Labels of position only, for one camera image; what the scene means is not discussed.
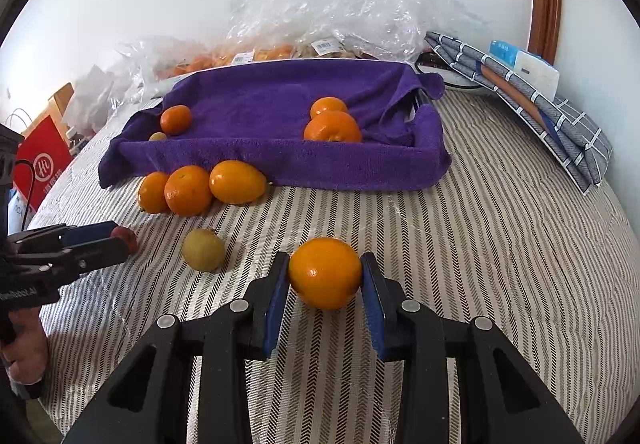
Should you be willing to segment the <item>person's left hand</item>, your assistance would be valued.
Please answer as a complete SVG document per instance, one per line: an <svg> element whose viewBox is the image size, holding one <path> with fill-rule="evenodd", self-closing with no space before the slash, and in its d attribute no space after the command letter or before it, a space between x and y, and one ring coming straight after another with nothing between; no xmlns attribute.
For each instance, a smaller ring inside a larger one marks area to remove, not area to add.
<svg viewBox="0 0 640 444"><path fill-rule="evenodd" d="M39 314L40 308L11 312L9 319L15 339L11 344L1 346L1 355L8 362L9 377L26 386L43 378L49 362L48 340Z"/></svg>

